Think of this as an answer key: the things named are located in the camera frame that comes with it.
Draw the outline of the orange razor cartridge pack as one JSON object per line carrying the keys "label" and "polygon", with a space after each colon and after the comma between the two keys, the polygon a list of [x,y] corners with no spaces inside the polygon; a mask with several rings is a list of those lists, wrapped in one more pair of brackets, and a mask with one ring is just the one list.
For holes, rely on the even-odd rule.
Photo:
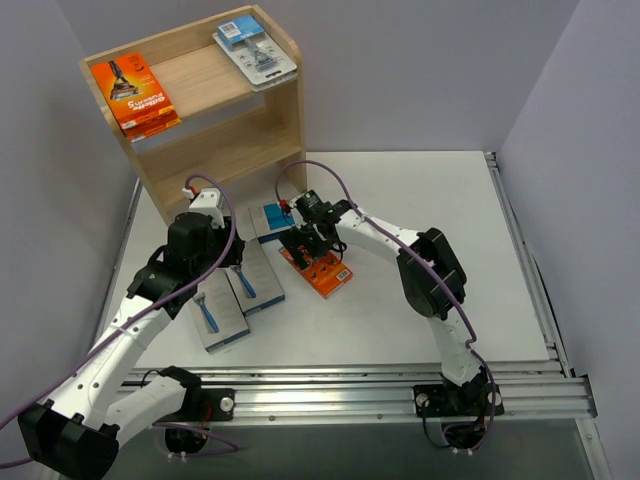
{"label": "orange razor cartridge pack", "polygon": [[296,266],[284,247],[279,249],[279,253],[323,299],[328,299],[353,278],[352,270],[333,252],[313,261],[306,269]]}

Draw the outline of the orange Gillette Fusion box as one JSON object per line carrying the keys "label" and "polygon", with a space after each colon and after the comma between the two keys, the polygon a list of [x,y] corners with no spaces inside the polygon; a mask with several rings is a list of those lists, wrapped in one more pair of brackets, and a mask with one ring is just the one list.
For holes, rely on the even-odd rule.
{"label": "orange Gillette Fusion box", "polygon": [[98,63],[90,67],[90,72],[130,143],[182,123],[168,94],[140,53]]}

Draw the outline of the Gillette blue razor blister pack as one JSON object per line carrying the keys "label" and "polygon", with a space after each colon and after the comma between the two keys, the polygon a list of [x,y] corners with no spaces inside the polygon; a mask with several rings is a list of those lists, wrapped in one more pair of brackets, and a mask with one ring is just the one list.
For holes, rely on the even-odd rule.
{"label": "Gillette blue razor blister pack", "polygon": [[256,50],[250,73],[252,89],[259,92],[294,79],[297,65],[286,54]]}

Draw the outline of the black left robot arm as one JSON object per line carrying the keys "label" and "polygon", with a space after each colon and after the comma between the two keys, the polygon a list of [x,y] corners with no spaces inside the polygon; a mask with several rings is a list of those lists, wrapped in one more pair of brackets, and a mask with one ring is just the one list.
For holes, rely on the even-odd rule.
{"label": "black left robot arm", "polygon": [[101,479],[119,448],[168,415],[194,417],[202,405],[200,379],[170,366],[128,399],[122,382],[153,340],[219,267],[240,260],[236,218],[216,225],[210,215],[183,213],[134,276],[116,317],[86,359],[17,415],[31,460],[71,479]]}

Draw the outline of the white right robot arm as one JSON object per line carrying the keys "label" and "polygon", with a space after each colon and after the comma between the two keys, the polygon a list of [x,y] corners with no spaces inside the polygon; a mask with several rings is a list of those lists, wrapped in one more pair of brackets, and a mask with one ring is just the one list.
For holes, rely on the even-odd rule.
{"label": "white right robot arm", "polygon": [[464,413],[484,397],[488,368],[471,347],[477,336],[462,310],[467,276],[440,230],[404,229],[366,214],[347,200],[325,202],[313,190],[291,201],[281,199],[279,207],[284,213],[297,210],[302,218],[280,234],[280,242],[303,276],[318,277],[320,264],[348,246],[395,265],[406,301],[431,325],[447,406]]}

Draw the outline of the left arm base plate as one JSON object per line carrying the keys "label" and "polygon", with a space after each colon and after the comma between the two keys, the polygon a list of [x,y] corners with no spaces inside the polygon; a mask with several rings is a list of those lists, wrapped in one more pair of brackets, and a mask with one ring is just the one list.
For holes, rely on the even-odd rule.
{"label": "left arm base plate", "polygon": [[234,418],[235,397],[236,391],[231,388],[188,390],[175,418],[200,424],[231,421]]}

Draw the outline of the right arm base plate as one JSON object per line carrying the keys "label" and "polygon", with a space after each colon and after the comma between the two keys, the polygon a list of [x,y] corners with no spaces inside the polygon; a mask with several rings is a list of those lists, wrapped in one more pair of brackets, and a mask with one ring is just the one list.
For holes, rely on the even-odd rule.
{"label": "right arm base plate", "polygon": [[454,384],[418,384],[412,387],[415,413],[424,418],[488,417],[492,386],[458,387]]}

